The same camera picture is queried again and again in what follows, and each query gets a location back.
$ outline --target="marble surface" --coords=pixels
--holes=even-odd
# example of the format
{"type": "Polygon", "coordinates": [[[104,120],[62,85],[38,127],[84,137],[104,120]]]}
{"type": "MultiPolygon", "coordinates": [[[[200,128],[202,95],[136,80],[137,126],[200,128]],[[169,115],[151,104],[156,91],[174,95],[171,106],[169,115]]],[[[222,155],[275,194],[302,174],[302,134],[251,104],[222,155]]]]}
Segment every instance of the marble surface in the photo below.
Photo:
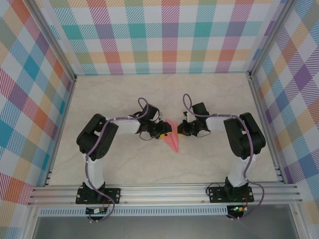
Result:
{"type": "MultiPolygon", "coordinates": [[[[138,97],[158,107],[162,119],[178,124],[184,119],[182,103],[189,93],[193,104],[204,102],[207,110],[220,114],[250,112],[261,128],[257,110],[244,73],[81,76],[76,83],[50,185],[81,184],[84,160],[76,138],[90,118],[123,117],[140,110],[138,97]]],[[[212,131],[203,138],[179,135],[175,153],[161,139],[142,141],[137,134],[114,138],[103,161],[109,184],[223,182],[236,159],[226,132],[212,131]]],[[[253,181],[276,181],[266,146],[248,174],[253,181]]]]}

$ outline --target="perforated metal strip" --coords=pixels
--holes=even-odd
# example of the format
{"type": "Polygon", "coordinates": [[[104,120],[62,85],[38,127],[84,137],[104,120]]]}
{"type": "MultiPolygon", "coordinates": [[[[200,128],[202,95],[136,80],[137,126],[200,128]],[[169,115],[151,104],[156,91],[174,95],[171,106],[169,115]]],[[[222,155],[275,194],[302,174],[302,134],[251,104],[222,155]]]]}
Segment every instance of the perforated metal strip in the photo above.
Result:
{"type": "MultiPolygon", "coordinates": [[[[112,216],[204,216],[226,215],[227,206],[117,207],[112,216]]],[[[40,217],[86,217],[85,208],[41,208],[40,217]]]]}

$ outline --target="black mounting plate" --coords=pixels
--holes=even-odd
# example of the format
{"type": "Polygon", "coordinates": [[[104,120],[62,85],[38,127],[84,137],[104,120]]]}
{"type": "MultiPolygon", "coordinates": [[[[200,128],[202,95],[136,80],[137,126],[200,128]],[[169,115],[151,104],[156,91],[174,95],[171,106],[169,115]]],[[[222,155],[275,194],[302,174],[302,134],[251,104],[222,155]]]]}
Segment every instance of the black mounting plate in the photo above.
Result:
{"type": "MultiPolygon", "coordinates": [[[[248,187],[248,193],[245,195],[248,203],[254,202],[254,195],[252,193],[251,187],[248,187]]],[[[242,195],[235,200],[230,201],[223,187],[209,187],[208,194],[210,203],[246,203],[246,199],[242,195]]]]}
{"type": "MultiPolygon", "coordinates": [[[[112,198],[115,204],[120,203],[120,198],[121,198],[120,188],[104,188],[103,193],[108,195],[110,198],[112,198]]],[[[106,199],[105,197],[102,197],[101,200],[97,202],[96,199],[90,197],[81,186],[78,189],[75,204],[103,204],[103,202],[105,202],[105,204],[108,205],[108,200],[107,199],[105,200],[105,199],[106,199]]]]}

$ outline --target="pink object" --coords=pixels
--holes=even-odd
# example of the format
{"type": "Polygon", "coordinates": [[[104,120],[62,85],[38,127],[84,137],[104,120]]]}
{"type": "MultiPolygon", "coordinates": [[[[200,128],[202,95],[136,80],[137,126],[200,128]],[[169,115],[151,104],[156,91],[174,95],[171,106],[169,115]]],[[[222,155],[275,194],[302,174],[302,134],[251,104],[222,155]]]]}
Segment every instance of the pink object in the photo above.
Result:
{"type": "Polygon", "coordinates": [[[172,150],[178,153],[177,122],[172,122],[170,119],[167,119],[166,122],[170,124],[172,132],[164,137],[163,140],[172,148],[172,150]]]}

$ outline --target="black bracket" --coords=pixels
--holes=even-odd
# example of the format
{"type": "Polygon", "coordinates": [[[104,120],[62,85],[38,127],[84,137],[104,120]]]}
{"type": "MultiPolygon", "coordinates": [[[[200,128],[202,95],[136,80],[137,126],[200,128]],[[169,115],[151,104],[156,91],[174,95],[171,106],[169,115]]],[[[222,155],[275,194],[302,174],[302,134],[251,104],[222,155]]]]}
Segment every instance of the black bracket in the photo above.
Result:
{"type": "Polygon", "coordinates": [[[251,187],[248,187],[247,191],[242,195],[238,195],[230,200],[223,187],[209,187],[208,195],[210,203],[252,203],[254,202],[254,195],[251,187]]]}
{"type": "MultiPolygon", "coordinates": [[[[99,188],[100,192],[108,195],[113,199],[115,204],[120,203],[121,198],[121,189],[120,188],[105,188],[105,184],[99,188]]],[[[81,187],[79,187],[75,204],[105,204],[108,205],[108,199],[103,197],[101,194],[97,193],[93,189],[83,183],[81,187]]]]}

